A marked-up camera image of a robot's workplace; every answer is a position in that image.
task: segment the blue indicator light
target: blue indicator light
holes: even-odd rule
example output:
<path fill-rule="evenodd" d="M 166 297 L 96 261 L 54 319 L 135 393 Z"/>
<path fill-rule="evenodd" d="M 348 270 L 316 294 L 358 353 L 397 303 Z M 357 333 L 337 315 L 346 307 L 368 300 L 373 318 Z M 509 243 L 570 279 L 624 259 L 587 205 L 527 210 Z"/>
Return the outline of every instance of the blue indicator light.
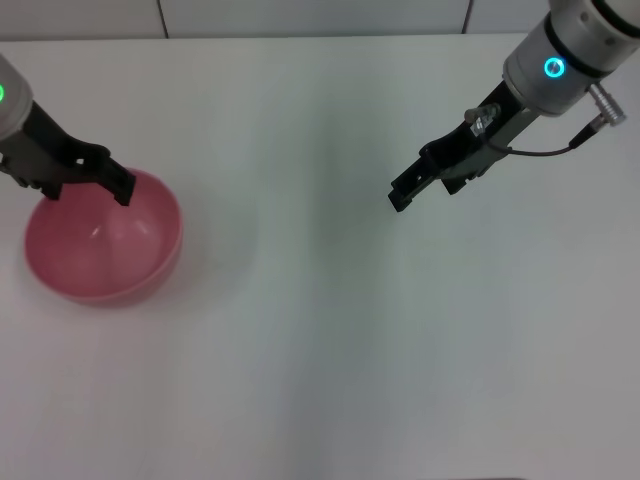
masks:
<path fill-rule="evenodd" d="M 562 75 L 564 75 L 564 71 L 565 71 L 564 60 L 560 58 L 551 57 L 544 64 L 544 73 L 546 73 L 548 77 L 551 77 L 551 78 L 561 77 Z"/>

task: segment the metal connector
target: metal connector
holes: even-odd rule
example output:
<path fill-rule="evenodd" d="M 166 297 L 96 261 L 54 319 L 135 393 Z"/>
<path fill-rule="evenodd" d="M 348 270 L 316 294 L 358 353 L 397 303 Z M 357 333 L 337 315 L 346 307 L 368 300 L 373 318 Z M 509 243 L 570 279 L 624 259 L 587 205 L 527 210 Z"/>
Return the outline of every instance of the metal connector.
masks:
<path fill-rule="evenodd" d="M 607 92 L 599 82 L 596 82 L 589 87 L 589 93 L 595 100 L 602 116 L 609 125 L 617 127 L 627 119 L 627 116 L 620 105 L 618 105 L 618 102 L 615 101 L 613 96 Z"/>

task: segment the plastic bowl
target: plastic bowl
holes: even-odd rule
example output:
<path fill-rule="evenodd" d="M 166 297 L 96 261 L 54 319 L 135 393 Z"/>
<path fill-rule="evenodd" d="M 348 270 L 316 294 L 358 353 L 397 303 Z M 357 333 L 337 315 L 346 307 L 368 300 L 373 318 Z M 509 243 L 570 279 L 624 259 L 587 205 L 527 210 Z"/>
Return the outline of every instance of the plastic bowl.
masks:
<path fill-rule="evenodd" d="M 85 304 L 135 302 L 169 276 L 182 245 L 182 215 L 171 191 L 138 170 L 129 207 L 96 184 L 65 185 L 43 199 L 25 237 L 27 264 L 60 295 Z"/>

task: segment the table surface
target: table surface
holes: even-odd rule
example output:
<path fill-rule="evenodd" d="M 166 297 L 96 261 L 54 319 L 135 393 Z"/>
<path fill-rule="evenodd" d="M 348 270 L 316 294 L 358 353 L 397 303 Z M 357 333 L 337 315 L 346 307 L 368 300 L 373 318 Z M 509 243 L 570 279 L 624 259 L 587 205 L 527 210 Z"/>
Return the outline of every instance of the table surface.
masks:
<path fill-rule="evenodd" d="M 636 477 L 640 57 L 606 81 L 629 121 L 578 152 L 387 200 L 521 38 L 0 44 L 186 222 L 155 297 L 81 307 L 27 271 L 40 197 L 0 178 L 0 476 Z"/>

